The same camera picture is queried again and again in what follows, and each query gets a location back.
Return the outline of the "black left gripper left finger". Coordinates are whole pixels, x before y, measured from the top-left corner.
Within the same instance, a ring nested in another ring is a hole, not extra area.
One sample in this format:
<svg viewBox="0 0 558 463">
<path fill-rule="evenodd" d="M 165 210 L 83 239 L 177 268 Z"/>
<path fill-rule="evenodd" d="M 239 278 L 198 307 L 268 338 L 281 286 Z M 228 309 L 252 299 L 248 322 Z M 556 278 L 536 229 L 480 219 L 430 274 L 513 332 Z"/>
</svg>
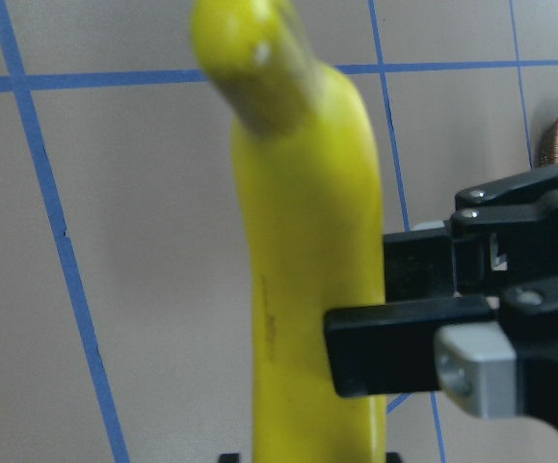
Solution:
<svg viewBox="0 0 558 463">
<path fill-rule="evenodd" d="M 238 452 L 221 453 L 217 458 L 218 463 L 240 463 L 241 454 Z"/>
</svg>

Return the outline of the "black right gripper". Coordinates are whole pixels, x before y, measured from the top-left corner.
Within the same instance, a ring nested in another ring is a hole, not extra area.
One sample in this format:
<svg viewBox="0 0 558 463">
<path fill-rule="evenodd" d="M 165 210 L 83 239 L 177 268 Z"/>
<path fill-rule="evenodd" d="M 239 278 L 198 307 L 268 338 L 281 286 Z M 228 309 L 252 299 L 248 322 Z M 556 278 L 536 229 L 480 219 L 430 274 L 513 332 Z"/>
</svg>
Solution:
<svg viewBox="0 0 558 463">
<path fill-rule="evenodd" d="M 558 168 L 468 187 L 455 207 L 451 233 L 434 221 L 384 235 L 385 299 L 399 303 L 325 314 L 333 387 L 443 391 L 474 417 L 558 429 Z M 498 320 L 483 296 L 446 297 L 456 289 L 499 297 Z"/>
</svg>

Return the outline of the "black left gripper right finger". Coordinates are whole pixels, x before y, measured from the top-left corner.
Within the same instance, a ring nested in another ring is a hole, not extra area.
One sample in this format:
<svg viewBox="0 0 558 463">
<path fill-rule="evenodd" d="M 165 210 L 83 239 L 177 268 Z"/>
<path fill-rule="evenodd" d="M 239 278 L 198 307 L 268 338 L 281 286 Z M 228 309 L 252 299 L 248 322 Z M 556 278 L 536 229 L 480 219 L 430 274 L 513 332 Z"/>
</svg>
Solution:
<svg viewBox="0 0 558 463">
<path fill-rule="evenodd" d="M 385 463 L 403 463 L 403 459 L 397 452 L 387 452 L 385 454 Z"/>
</svg>

